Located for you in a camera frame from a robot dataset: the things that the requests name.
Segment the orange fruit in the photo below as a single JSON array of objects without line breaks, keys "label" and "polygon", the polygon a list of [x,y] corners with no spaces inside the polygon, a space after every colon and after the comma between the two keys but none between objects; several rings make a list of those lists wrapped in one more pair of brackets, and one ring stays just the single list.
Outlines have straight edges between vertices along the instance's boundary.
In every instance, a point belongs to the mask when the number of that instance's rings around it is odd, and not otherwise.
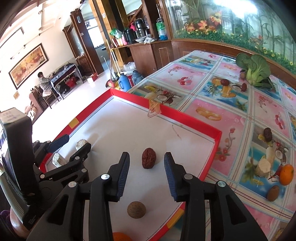
[{"label": "orange fruit", "polygon": [[279,177],[279,182],[283,186],[289,185],[294,176],[294,168],[291,164],[286,164],[282,167]]},{"label": "orange fruit", "polygon": [[113,233],[114,241],[132,241],[132,238],[122,232],[114,232]]}]

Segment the brown walnut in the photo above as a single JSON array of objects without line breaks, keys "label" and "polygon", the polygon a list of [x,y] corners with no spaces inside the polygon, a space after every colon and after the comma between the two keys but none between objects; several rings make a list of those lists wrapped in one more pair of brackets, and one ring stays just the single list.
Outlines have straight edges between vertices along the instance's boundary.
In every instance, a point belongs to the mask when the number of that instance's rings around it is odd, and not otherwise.
[{"label": "brown walnut", "polygon": [[146,207],[143,203],[139,201],[131,202],[127,207],[127,213],[131,218],[139,219],[145,216]]}]

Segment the large beige yam chunk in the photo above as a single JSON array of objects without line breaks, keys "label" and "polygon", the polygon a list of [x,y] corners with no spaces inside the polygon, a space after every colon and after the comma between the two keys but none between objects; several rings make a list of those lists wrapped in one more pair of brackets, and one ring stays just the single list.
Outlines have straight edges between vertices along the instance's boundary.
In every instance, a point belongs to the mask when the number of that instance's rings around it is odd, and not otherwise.
[{"label": "large beige yam chunk", "polygon": [[85,139],[81,139],[79,140],[76,145],[75,148],[78,151],[80,148],[82,148],[86,143],[88,143]]}]

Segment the brown kiwi fruit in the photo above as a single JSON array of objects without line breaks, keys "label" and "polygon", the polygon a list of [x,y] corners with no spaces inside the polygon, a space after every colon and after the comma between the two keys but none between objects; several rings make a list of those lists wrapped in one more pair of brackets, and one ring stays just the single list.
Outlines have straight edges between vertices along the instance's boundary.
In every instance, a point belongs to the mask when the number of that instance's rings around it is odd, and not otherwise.
[{"label": "brown kiwi fruit", "polygon": [[279,193],[280,193],[280,187],[278,185],[274,185],[267,192],[266,198],[268,201],[273,202],[278,198]]}]

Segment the red tray with white base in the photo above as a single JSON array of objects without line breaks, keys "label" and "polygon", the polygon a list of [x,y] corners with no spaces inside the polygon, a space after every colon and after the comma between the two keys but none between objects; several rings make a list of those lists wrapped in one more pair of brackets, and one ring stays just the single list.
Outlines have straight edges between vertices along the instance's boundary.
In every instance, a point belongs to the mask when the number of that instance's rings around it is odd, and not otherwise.
[{"label": "red tray with white base", "polygon": [[[85,139],[91,151],[84,165],[91,180],[106,173],[128,152],[130,167],[123,196],[109,204],[114,232],[132,240],[159,240],[181,217],[184,204],[173,200],[164,168],[170,152],[176,163],[204,180],[213,162],[222,132],[185,113],[162,105],[159,114],[149,114],[145,98],[117,90],[107,90],[79,113],[63,130],[70,139],[59,149],[69,158],[76,143]],[[153,168],[142,167],[142,153],[156,153]],[[139,219],[127,213],[128,205],[139,201],[146,214]]]}]

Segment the beige yam piece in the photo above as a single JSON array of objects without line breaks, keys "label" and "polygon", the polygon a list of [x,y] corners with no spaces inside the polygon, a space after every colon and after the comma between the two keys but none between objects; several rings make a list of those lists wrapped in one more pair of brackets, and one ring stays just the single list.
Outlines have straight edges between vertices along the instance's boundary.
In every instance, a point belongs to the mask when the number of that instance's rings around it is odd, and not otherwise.
[{"label": "beige yam piece", "polygon": [[262,158],[255,169],[255,174],[258,177],[264,177],[267,178],[269,176],[269,173],[271,171],[271,164],[266,158]]}]

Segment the seated person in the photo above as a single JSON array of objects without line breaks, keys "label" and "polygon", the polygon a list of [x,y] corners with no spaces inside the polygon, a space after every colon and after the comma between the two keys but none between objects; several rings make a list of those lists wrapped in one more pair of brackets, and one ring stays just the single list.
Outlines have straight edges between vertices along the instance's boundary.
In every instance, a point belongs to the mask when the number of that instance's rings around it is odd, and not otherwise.
[{"label": "seated person", "polygon": [[39,85],[43,90],[42,96],[47,97],[53,94],[53,86],[51,84],[51,78],[45,77],[42,72],[38,73]]}]

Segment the framed landscape painting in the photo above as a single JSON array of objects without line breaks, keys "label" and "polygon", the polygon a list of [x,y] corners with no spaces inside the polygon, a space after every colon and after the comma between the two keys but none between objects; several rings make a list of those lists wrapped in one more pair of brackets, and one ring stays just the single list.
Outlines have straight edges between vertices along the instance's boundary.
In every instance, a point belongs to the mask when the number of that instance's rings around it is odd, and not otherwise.
[{"label": "framed landscape painting", "polygon": [[10,70],[9,76],[16,90],[41,66],[49,61],[44,50],[43,44],[40,43],[32,49],[25,57]]}]

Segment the blue thermos flask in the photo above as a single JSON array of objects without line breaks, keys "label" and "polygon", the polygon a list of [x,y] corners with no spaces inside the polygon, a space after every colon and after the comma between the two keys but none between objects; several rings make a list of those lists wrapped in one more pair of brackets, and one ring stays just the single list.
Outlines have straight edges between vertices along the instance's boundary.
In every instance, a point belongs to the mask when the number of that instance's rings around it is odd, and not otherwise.
[{"label": "blue thermos flask", "polygon": [[132,88],[129,78],[123,73],[121,73],[121,75],[119,77],[118,84],[119,84],[121,90],[124,92],[127,92],[128,90],[130,90]]}]

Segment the dark red jujube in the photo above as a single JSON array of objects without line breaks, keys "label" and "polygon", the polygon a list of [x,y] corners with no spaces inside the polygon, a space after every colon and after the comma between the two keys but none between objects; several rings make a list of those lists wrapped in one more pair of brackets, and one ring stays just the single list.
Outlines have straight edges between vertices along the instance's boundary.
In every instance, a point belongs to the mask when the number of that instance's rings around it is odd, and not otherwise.
[{"label": "dark red jujube", "polygon": [[265,141],[267,143],[271,142],[273,140],[273,135],[272,135],[272,131],[270,128],[265,128],[263,131],[263,136],[265,138]]}]

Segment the grey thermos flask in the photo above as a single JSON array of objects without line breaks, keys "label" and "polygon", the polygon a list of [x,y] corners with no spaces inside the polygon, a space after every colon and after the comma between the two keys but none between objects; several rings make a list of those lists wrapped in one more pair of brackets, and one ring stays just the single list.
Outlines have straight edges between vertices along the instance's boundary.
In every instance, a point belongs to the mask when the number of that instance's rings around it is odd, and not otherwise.
[{"label": "grey thermos flask", "polygon": [[134,70],[132,73],[132,82],[134,85],[139,84],[143,80],[143,76],[137,71]]}]

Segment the colourful fruit print tablecloth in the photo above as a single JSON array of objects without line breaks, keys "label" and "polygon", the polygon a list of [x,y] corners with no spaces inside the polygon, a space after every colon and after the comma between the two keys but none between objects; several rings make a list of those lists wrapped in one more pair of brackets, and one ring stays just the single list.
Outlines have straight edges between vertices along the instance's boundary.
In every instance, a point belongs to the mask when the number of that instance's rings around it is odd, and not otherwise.
[{"label": "colourful fruit print tablecloth", "polygon": [[[295,212],[295,181],[280,184],[277,170],[295,165],[295,90],[271,76],[275,92],[243,80],[235,60],[191,51],[146,77],[131,93],[186,113],[222,132],[207,182],[225,181],[244,202],[269,240],[276,240]],[[270,128],[273,140],[265,141]],[[255,169],[266,158],[267,178]],[[267,200],[278,185],[278,198]]]}]

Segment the green water bottle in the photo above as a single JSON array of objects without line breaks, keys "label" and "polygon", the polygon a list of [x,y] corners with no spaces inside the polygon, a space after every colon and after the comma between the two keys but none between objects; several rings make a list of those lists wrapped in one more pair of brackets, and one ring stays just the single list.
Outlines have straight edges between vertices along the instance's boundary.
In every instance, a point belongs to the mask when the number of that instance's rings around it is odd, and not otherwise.
[{"label": "green water bottle", "polygon": [[163,18],[158,18],[156,21],[156,27],[158,30],[159,39],[165,41],[168,39],[166,27]]}]

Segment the green bok choy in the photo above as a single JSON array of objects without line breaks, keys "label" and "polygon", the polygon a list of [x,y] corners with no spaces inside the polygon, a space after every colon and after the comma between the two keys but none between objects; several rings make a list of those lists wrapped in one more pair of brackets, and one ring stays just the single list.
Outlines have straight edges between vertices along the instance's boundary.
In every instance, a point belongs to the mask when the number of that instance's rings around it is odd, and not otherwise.
[{"label": "green bok choy", "polygon": [[245,78],[250,85],[275,92],[274,84],[270,79],[271,69],[264,57],[258,54],[239,53],[235,62],[244,70]]}]

